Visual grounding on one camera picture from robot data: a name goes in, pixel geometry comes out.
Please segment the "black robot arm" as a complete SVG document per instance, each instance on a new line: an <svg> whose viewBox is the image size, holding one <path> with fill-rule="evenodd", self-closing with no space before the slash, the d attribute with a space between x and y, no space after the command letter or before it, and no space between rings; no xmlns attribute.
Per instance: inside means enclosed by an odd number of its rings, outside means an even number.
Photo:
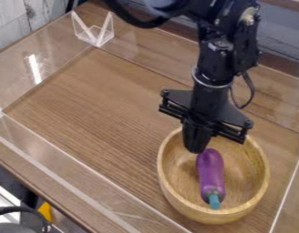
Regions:
<svg viewBox="0 0 299 233"><path fill-rule="evenodd" d="M159 111L182 120L183 145L193 153L205 151L217 136L244 143L253 121L234 95L234 78L241 76L254 91L249 70L258 66L257 0L145 0L157 18L143 21L119 0L103 0L129 24L151 29L174 17L186 16L198 25L198 63L193 68L194 88L165 89Z"/></svg>

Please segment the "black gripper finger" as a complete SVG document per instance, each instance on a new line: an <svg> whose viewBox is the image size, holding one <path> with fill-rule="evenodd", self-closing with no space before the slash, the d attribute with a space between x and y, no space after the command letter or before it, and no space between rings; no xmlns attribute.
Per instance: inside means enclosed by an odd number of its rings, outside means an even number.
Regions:
<svg viewBox="0 0 299 233"><path fill-rule="evenodd" d="M197 134L198 134L197 125L191 123L189 120L185 120L183 122L183 145L186 149L193 153L198 152Z"/></svg>
<svg viewBox="0 0 299 233"><path fill-rule="evenodd" d="M215 125L206 125L198 128L198 153L203 152L211 138L217 136Z"/></svg>

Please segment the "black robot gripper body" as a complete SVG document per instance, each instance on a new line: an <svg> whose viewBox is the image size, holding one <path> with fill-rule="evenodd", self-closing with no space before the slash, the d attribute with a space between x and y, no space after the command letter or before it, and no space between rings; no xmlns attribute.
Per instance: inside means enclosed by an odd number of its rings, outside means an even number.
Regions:
<svg viewBox="0 0 299 233"><path fill-rule="evenodd" d="M189 120L197 127L215 125L217 136L244 144L253 121L230 104L228 92L228 86L209 87L199 83L191 90L163 89L159 111L182 123Z"/></svg>

